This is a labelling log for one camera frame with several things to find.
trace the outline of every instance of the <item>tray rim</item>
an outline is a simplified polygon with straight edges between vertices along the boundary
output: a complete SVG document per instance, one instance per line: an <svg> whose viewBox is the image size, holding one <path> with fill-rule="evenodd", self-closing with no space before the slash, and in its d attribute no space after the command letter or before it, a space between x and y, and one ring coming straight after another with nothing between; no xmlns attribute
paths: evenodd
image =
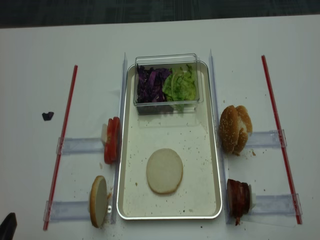
<svg viewBox="0 0 320 240"><path fill-rule="evenodd" d="M204 61L198 61L201 65L204 65L206 68L206 72L208 75L208 82L209 82L209 96L210 96L210 109L211 109L211 115L212 115L212 130L213 130L213 141L214 141L214 149L215 149L215 158L216 158L216 167L217 167L217 177L218 177L218 187L219 187L219 197L220 197L220 208L217 211L216 214L211 215L211 216L131 216L131 217L127 217L124 216L120 209L119 209L119 192L120 192L120 178L121 178L121 172L122 172L122 168L119 167L119 175L118 175L118 186L117 186L117 196L116 196L116 210L118 212L118 214L120 215L120 217L124 220L194 220L194 219L215 219L217 218L223 208L223 198L222 198L222 189L221 189L221 179L220 179L220 169L219 169L219 159L218 159L218 147L217 147L217 139L216 139L216 131L215 131L215 123L214 123L214 112L213 112L213 106L212 106L212 91L211 91L211 82L210 82L210 73L209 73L209 68L208 65L204 62ZM124 103L127 100L127 82L128 82L128 73L131 70L131 68L134 68L135 64L131 65L127 72L126 72L126 81L125 81L125 85L122 85L122 87L125 88L125 95L124 95ZM126 116L126 109L124 108L123 111L123 119ZM122 139L123 139L123 135L124 135L124 124L121 127L122 130ZM121 145L121 154L120 154L120 161L119 161L119 166L121 165L121 161L123 158L123 145Z"/></svg>

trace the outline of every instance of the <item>black object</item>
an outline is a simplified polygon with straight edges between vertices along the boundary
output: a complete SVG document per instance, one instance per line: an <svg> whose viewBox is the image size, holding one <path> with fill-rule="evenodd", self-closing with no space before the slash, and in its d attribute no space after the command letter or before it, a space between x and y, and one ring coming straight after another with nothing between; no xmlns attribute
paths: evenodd
<svg viewBox="0 0 320 240"><path fill-rule="evenodd" d="M43 120L45 121L50 121L52 119L52 117L54 116L54 112L53 111L50 111L48 113L42 113L42 117L43 117Z"/></svg>
<svg viewBox="0 0 320 240"><path fill-rule="evenodd" d="M16 214L11 212L0 225L0 240L11 240L17 228Z"/></svg>

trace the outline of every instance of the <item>green lettuce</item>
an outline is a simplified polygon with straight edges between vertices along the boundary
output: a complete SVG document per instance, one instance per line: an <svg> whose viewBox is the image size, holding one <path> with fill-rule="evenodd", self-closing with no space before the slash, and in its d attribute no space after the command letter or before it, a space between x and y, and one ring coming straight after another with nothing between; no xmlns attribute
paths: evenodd
<svg viewBox="0 0 320 240"><path fill-rule="evenodd" d="M172 74L166 78L162 87L162 92L165 94L168 102L192 101L196 99L195 74L191 66L188 64L186 66L186 72L182 68L179 70L169 70ZM176 105L176 108L181 112L184 106L183 104Z"/></svg>

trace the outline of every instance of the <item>dark floor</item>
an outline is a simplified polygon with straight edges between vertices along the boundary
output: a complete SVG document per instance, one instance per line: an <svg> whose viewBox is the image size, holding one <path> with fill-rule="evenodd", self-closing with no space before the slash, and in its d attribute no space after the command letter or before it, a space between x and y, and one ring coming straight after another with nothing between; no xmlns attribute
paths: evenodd
<svg viewBox="0 0 320 240"><path fill-rule="evenodd" d="M320 0L0 0L0 27L141 23L320 13Z"/></svg>

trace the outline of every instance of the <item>purple cabbage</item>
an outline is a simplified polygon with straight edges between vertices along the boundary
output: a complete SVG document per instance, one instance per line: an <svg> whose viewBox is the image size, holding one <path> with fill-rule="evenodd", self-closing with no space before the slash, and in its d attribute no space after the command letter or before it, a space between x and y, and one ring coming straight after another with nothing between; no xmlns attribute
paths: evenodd
<svg viewBox="0 0 320 240"><path fill-rule="evenodd" d="M137 103L166 102L166 96L162 92L165 80L171 74L168 68L151 67L145 70L144 66L137 66L139 82L137 86Z"/></svg>

